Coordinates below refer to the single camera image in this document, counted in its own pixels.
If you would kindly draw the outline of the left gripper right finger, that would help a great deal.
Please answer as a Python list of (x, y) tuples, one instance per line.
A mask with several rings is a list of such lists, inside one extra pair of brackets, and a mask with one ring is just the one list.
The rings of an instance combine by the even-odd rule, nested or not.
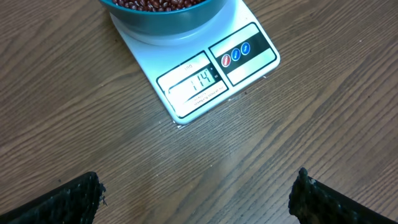
[(397, 224), (310, 177), (305, 168), (294, 181), (288, 208), (301, 224)]

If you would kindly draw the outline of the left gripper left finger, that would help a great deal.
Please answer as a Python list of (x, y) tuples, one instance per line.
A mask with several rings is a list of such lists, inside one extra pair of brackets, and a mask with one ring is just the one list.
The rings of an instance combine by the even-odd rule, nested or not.
[(92, 224), (105, 191), (96, 172), (87, 172), (2, 214), (1, 224)]

